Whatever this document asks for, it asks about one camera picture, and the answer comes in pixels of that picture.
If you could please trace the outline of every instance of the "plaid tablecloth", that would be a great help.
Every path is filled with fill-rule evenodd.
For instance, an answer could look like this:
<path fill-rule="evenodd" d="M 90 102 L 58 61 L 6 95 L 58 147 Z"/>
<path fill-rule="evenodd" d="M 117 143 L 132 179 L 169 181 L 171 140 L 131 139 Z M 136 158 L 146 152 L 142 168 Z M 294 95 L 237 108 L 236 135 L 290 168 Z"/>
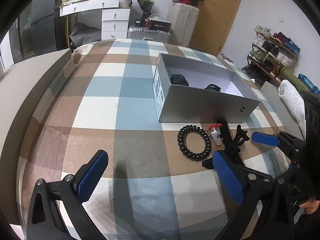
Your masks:
<path fill-rule="evenodd" d="M 185 124 L 157 120 L 152 85 L 159 53 L 236 71 L 261 99 L 241 124 L 248 136 L 285 130 L 256 85 L 215 56 L 152 41 L 116 39 L 84 45 L 43 95 L 23 140 L 17 203 L 24 231 L 37 179 L 61 180 L 98 149 L 108 152 L 109 165 L 83 206 L 107 239 L 214 239 L 221 231 L 237 205 L 215 171 L 179 151 L 176 136 Z M 207 129 L 210 124 L 195 125 Z M 229 124 L 233 134 L 237 125 Z M 204 148 L 196 134 L 188 136 L 188 143 L 194 152 Z M 241 147 L 241 157 L 248 167 L 272 176 L 288 165 L 277 148 L 251 141 Z M 79 238 L 59 205 L 71 235 Z"/>

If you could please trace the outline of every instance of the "blue rubber pad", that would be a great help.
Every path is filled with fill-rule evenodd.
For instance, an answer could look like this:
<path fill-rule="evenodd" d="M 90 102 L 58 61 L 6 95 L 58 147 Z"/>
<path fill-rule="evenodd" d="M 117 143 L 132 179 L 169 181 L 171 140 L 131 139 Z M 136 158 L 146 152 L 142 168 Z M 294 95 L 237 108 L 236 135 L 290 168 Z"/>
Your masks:
<path fill-rule="evenodd" d="M 254 132 L 251 136 L 251 140 L 256 143 L 262 143 L 262 144 L 270 145 L 270 146 L 279 146 L 280 145 L 280 141 L 277 136 L 265 134 L 265 133 L 260 133 L 260 132 Z"/>
<path fill-rule="evenodd" d="M 101 176 L 108 166 L 108 154 L 102 151 L 99 157 L 91 165 L 88 172 L 77 184 L 77 200 L 79 203 L 86 202 L 90 199 L 92 192 L 96 188 Z"/>
<path fill-rule="evenodd" d="M 232 201 L 240 205 L 244 199 L 242 183 L 218 151 L 213 154 L 212 164 Z"/>

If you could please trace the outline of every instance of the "small transparent plastic object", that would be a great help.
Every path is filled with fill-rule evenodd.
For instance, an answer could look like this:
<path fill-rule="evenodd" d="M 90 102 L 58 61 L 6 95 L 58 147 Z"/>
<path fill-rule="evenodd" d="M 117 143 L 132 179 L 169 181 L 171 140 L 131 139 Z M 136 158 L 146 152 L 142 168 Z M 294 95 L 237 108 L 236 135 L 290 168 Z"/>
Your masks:
<path fill-rule="evenodd" d="M 221 127 L 222 127 L 221 123 L 215 123 L 208 128 L 208 133 L 213 138 L 213 140 L 217 146 L 219 146 L 221 144 L 221 137 L 220 137 L 220 134 L 221 134 L 220 128 Z"/>

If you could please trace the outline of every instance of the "black spiral hair tie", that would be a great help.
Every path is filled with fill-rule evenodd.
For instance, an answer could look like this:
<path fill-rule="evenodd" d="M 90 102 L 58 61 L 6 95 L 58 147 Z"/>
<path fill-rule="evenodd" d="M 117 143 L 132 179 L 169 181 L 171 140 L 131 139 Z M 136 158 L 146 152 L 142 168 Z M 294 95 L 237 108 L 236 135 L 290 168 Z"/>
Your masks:
<path fill-rule="evenodd" d="M 205 143 L 205 148 L 202 153 L 193 153 L 186 146 L 186 136 L 188 133 L 194 132 L 199 134 Z M 205 159 L 209 153 L 211 152 L 211 140 L 209 135 L 200 127 L 196 127 L 195 125 L 187 125 L 180 129 L 178 133 L 178 145 L 180 147 L 180 151 L 185 155 L 188 159 L 192 161 L 200 161 Z"/>

